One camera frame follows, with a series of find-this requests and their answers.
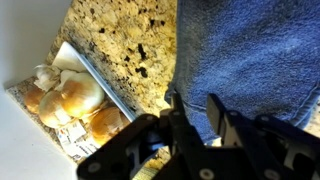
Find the white wall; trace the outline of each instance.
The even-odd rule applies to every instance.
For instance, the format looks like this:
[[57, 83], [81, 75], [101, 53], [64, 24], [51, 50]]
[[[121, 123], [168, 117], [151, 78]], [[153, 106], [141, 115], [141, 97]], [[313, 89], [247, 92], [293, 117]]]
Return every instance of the white wall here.
[[75, 179], [75, 167], [4, 93], [45, 60], [70, 2], [0, 0], [1, 180]]

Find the granite countertop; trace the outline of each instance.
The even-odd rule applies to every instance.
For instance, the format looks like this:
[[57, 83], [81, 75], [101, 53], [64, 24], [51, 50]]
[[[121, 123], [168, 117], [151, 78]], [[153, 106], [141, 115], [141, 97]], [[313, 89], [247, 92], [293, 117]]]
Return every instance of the granite countertop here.
[[163, 100], [176, 56], [176, 1], [74, 0], [46, 63], [63, 41], [85, 54], [137, 115], [168, 108]]

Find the blue towel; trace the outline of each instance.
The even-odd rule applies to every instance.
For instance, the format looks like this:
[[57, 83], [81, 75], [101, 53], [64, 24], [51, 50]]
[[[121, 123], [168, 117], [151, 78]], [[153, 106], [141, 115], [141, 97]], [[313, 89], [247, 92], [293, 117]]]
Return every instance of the blue towel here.
[[319, 0], [178, 0], [177, 62], [166, 93], [181, 94], [202, 140], [217, 94], [227, 109], [303, 128], [320, 94]]

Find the white plate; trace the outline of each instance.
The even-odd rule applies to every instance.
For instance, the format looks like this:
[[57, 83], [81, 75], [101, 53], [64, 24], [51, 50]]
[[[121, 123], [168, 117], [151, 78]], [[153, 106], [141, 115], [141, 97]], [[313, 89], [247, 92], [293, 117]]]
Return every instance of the white plate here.
[[102, 89], [112, 99], [112, 101], [119, 107], [123, 114], [132, 122], [135, 115], [132, 111], [118, 98], [115, 92], [111, 89], [105, 79], [95, 70], [90, 62], [79, 54], [68, 42], [63, 42], [57, 56], [52, 65], [57, 66], [62, 70], [74, 70], [78, 72], [88, 71], [95, 80], [99, 83]]

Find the rectangular plate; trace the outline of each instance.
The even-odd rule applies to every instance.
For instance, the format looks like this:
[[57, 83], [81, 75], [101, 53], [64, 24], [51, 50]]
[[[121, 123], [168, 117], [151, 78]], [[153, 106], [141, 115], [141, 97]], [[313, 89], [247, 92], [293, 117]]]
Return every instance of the rectangular plate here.
[[84, 55], [79, 54], [68, 42], [63, 42], [60, 50], [55, 57], [52, 65], [65, 70], [74, 70], [78, 72], [89, 71], [94, 79], [99, 83], [102, 89], [107, 93], [110, 99], [119, 107], [123, 114], [133, 121], [136, 116], [132, 111], [120, 100], [117, 94], [111, 89], [107, 81], [96, 71]]

